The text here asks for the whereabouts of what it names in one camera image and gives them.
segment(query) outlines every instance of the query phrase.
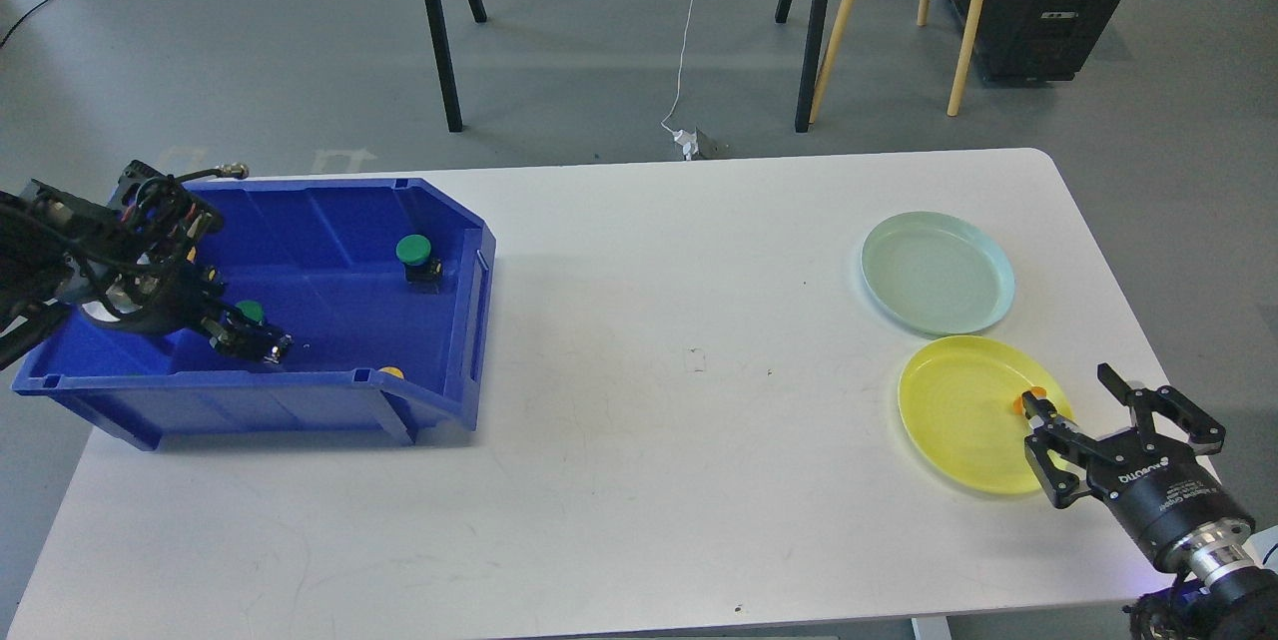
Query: blue plastic bin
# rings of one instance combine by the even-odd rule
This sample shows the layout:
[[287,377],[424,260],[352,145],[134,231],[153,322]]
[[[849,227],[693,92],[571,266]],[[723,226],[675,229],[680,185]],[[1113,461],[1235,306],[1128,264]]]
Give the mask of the blue plastic bin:
[[[194,331],[137,336],[72,321],[13,382],[111,436],[155,450],[169,434],[383,430],[410,445],[455,420],[474,430],[496,240],[424,180],[204,181],[226,217],[199,261],[256,299],[293,350],[279,367],[216,354]],[[427,235],[438,293],[406,284],[395,244]],[[378,368],[400,368],[404,379]]]

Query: plate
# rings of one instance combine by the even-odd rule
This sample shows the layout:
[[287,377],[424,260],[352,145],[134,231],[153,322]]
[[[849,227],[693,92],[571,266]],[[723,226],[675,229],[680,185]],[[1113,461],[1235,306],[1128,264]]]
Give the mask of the plate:
[[1029,424],[1016,401],[1040,386],[1061,415],[1074,415],[1063,391],[1039,363],[982,336],[950,336],[914,354],[897,388],[910,441],[937,470],[997,494],[1039,489],[1025,459]]
[[975,333],[1007,316],[1012,263],[980,227],[943,212],[904,212],[861,245],[861,276],[889,316],[930,336]]

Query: green cap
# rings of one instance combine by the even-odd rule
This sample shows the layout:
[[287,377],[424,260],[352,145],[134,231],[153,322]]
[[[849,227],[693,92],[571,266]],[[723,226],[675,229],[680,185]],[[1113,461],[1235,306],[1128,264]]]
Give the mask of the green cap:
[[424,235],[404,235],[395,244],[395,254],[404,266],[422,266],[431,257],[431,240]]
[[262,312],[262,304],[257,301],[240,301],[235,307],[252,322],[262,322],[262,318],[266,317],[266,313]]

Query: gray floor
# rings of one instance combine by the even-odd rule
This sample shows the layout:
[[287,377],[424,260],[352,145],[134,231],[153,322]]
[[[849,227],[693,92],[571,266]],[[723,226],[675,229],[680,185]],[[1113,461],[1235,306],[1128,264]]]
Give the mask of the gray floor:
[[[0,0],[0,27],[37,1]],[[133,157],[258,175],[676,157],[658,120],[688,0],[486,3],[475,26],[445,0],[469,125],[452,135],[422,0],[55,0],[0,50],[0,187],[97,198]],[[1169,378],[1227,423],[1227,487],[1278,522],[1278,0],[1123,0],[1077,80],[976,82],[958,118],[943,112],[957,29],[939,3],[916,29],[912,3],[860,0],[822,121],[796,135],[803,4],[776,26],[776,0],[697,0],[672,123],[735,157],[1045,149]],[[86,436],[46,400],[0,405],[0,629]],[[1105,607],[951,626],[1013,640],[1123,622]],[[785,632],[910,636],[905,621]]]

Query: robotic arm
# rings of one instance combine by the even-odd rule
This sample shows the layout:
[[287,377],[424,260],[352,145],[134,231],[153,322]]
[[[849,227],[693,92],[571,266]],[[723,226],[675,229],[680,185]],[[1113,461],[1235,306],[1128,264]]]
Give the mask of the robotic arm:
[[222,227],[217,208],[184,189],[202,176],[248,175],[243,164],[165,176],[133,161],[110,202],[91,203],[32,180],[0,190],[0,368],[51,336],[74,307],[95,326],[142,335],[188,327],[220,354],[280,363],[291,336],[221,295],[196,245]]
[[[1034,388],[1021,397],[1033,430],[1025,457],[1054,507],[1099,499],[1155,570],[1176,575],[1167,590],[1130,608],[1132,637],[1278,639],[1278,575],[1242,549],[1255,520],[1197,464],[1197,456],[1220,452],[1224,428],[1172,386],[1132,388],[1108,365],[1098,376],[1127,408],[1131,428],[1093,439]],[[1189,441],[1158,434],[1155,413]],[[1058,468],[1049,450],[1084,470],[1085,483]],[[1186,583],[1190,575],[1195,580]]]

